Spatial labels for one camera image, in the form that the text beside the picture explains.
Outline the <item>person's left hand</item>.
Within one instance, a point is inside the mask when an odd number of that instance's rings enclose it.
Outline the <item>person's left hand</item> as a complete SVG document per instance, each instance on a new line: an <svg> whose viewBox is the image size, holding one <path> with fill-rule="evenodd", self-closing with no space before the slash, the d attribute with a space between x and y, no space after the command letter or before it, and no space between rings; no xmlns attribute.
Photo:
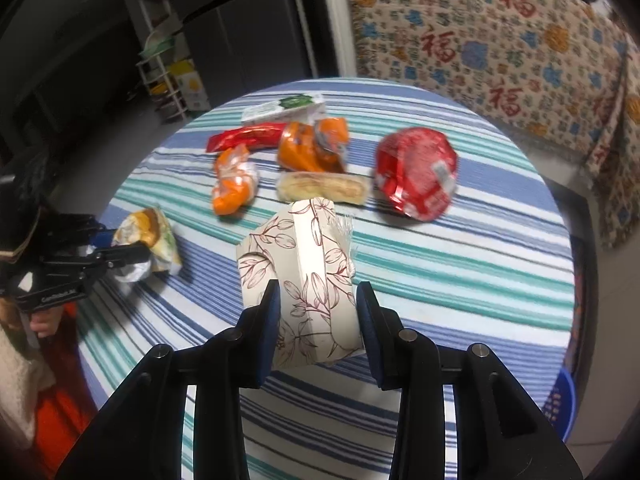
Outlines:
<svg viewBox="0 0 640 480"><path fill-rule="evenodd" d="M29 327L39 339L53 336L58 331L63 313L63 306L34 312L30 315Z"/></svg>

